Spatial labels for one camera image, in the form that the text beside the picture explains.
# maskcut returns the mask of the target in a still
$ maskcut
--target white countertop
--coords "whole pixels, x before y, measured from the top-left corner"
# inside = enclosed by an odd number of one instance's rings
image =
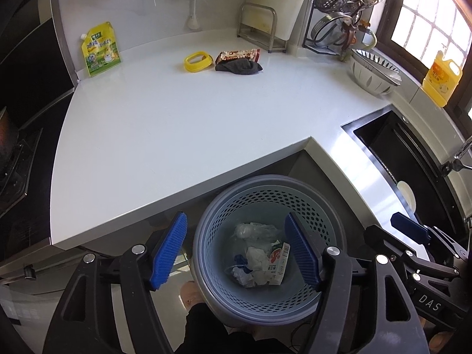
[[[315,154],[328,157],[325,167],[359,194],[352,202],[383,227],[393,212],[406,214],[341,129],[389,104],[357,86],[344,64],[261,51],[257,75],[183,69],[198,50],[216,57],[251,47],[233,30],[184,34],[124,51],[120,65],[82,80],[56,152],[52,243],[68,249],[99,238],[286,157],[311,138]]]

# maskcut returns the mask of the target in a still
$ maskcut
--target black cloth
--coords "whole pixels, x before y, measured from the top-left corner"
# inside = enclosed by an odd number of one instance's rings
[[[249,333],[228,334],[207,304],[194,305],[187,315],[185,338],[176,354],[293,354],[275,338],[254,340]]]
[[[234,74],[256,74],[263,69],[258,63],[250,61],[247,58],[238,58],[237,60],[222,61],[215,65],[215,70],[220,72],[231,72]]]

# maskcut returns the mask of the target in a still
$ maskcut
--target blue gripper pad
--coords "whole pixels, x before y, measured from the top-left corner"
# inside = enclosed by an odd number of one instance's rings
[[[160,246],[153,256],[153,274],[149,280],[152,289],[157,290],[167,282],[186,233],[187,216],[179,212],[172,220],[167,234],[162,237],[164,240],[159,241]]]
[[[292,214],[285,218],[285,236],[290,244],[290,253],[294,254],[305,283],[317,288],[322,282],[319,277],[319,259],[301,228],[303,226]]]
[[[420,245],[427,245],[431,240],[428,229],[410,220],[402,213],[395,213],[390,219],[392,226]]]

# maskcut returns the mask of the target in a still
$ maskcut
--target backsplash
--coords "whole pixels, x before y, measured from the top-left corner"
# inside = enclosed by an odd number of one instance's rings
[[[202,30],[236,28],[244,0],[197,0]],[[191,32],[189,0],[59,0],[65,38],[76,70],[85,67],[80,35],[110,21],[119,50]]]

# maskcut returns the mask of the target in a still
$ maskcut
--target perforated trash bin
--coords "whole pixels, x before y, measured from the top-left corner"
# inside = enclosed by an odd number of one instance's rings
[[[248,178],[226,189],[205,210],[195,232],[192,270],[207,304],[227,326],[284,325],[316,310],[319,293],[305,284],[293,254],[280,286],[244,288],[225,273],[234,265],[228,252],[237,224],[273,224],[283,233],[291,211],[304,227],[320,233],[327,246],[345,248],[335,211],[315,189],[294,178]]]

